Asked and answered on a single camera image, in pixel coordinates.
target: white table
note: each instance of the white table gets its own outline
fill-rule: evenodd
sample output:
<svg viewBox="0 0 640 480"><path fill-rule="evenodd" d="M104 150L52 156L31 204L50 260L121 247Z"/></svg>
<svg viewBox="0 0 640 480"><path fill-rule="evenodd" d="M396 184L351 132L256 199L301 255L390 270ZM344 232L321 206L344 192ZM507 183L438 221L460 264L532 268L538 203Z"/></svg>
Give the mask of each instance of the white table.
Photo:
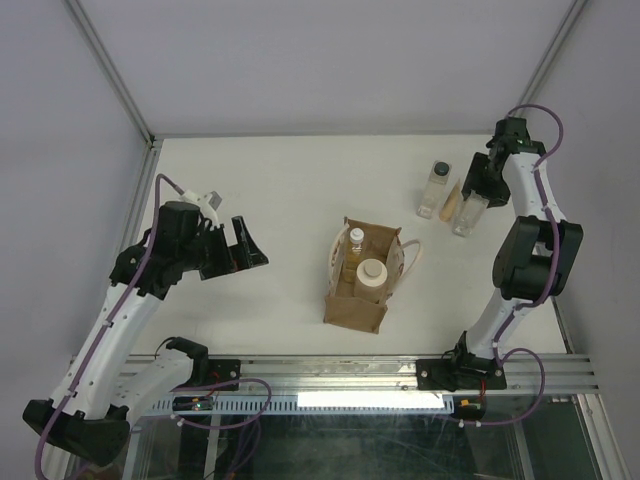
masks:
<svg viewBox="0 0 640 480"><path fill-rule="evenodd" d="M453 165L447 188L466 176L488 136L344 136L165 140L158 172L199 193L217 190L230 244L230 218L243 215L270 265L173 287L133 353L152 353L180 335L219 354L403 354L452 348L493 291L491 268L514 219L511 205L488 210L460 238L437 218L415 214L434 160ZM163 201L175 198L163 190ZM327 256L344 216L402 227L419 238L422 262L389 301L380 334L322 322ZM143 228L151 221L147 206ZM550 302L506 343L564 352Z"/></svg>

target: white wall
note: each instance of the white wall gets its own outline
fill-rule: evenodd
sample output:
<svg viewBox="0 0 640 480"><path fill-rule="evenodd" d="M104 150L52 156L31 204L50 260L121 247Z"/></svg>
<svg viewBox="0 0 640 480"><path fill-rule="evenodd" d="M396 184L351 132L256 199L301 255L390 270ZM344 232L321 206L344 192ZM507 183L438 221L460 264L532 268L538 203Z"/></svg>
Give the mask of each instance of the white wall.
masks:
<svg viewBox="0 0 640 480"><path fill-rule="evenodd" d="M592 4L539 102L565 121L551 183L564 213L585 231L561 306L594 361L615 433L640 478L640 3ZM532 118L532 135L550 146L553 121Z"/></svg>
<svg viewBox="0 0 640 480"><path fill-rule="evenodd" d="M94 321L143 144L62 2L2 2L0 65L0 477L26 479L22 410Z"/></svg>
<svg viewBox="0 0 640 480"><path fill-rule="evenodd" d="M157 134L486 132L571 0L82 0Z"/></svg>

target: bottle with white cap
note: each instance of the bottle with white cap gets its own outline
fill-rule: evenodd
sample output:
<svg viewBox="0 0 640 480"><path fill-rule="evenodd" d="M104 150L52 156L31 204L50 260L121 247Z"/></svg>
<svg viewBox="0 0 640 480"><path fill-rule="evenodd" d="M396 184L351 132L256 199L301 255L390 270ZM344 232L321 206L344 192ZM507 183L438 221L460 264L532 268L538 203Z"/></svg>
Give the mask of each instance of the bottle with white cap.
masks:
<svg viewBox="0 0 640 480"><path fill-rule="evenodd" d="M363 242L364 232L361 228L354 228L349 232L349 243L342 266L342 279L345 282L353 283L356 280L356 270L362 261Z"/></svg>
<svg viewBox="0 0 640 480"><path fill-rule="evenodd" d="M385 293L387 267L380 260L369 258L358 265L354 295L378 303Z"/></svg>

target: bottle with black cap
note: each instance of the bottle with black cap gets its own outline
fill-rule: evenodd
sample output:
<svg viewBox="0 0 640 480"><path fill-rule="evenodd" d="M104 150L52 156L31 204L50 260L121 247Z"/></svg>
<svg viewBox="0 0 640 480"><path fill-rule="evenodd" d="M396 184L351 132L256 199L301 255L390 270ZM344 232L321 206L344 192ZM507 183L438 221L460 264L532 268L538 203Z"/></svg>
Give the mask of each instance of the bottle with black cap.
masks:
<svg viewBox="0 0 640 480"><path fill-rule="evenodd" d="M444 187L447 184L447 180L449 180L450 173L451 165L446 162L434 162L431 173L429 174L429 181L424 189L422 202L418 207L418 215L420 217L432 217L433 211L440 203L440 198L444 193Z"/></svg>

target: white bottle cap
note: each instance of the white bottle cap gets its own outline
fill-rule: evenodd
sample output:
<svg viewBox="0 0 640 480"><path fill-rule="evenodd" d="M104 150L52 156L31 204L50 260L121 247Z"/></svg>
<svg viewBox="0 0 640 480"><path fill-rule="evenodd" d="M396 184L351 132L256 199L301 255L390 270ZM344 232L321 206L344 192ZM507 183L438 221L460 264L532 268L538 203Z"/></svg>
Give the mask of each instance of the white bottle cap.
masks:
<svg viewBox="0 0 640 480"><path fill-rule="evenodd" d="M355 245L360 245L364 240L364 232L361 228L354 228L349 233L349 238L351 239L351 243Z"/></svg>
<svg viewBox="0 0 640 480"><path fill-rule="evenodd" d="M387 267L380 260L369 258L360 262L357 276L364 286L378 288L387 281Z"/></svg>

